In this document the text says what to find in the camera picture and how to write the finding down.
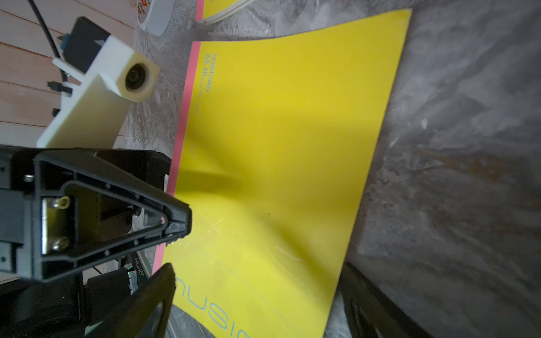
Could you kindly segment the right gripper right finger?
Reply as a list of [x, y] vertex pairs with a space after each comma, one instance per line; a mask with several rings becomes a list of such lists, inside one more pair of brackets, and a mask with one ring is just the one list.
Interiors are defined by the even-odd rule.
[[353, 337], [430, 337], [353, 264], [340, 276], [349, 331]]

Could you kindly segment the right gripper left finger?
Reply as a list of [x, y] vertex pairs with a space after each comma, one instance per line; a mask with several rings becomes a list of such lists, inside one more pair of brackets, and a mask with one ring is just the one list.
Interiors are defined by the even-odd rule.
[[175, 292], [175, 272], [167, 263], [87, 336], [164, 337]]

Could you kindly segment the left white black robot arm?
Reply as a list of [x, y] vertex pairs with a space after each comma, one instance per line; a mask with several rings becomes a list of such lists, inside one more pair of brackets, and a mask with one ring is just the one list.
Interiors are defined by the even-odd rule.
[[176, 276], [137, 254], [190, 234], [149, 150], [1, 147], [3, 337], [163, 337]]

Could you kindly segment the yellow cover notebook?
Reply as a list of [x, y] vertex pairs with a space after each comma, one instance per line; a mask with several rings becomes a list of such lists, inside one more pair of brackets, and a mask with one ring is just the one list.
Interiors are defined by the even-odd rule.
[[192, 43], [168, 184], [192, 230], [156, 261], [214, 336], [323, 336], [411, 14]]
[[198, 0], [195, 20], [207, 25], [217, 23], [253, 2], [254, 0]]

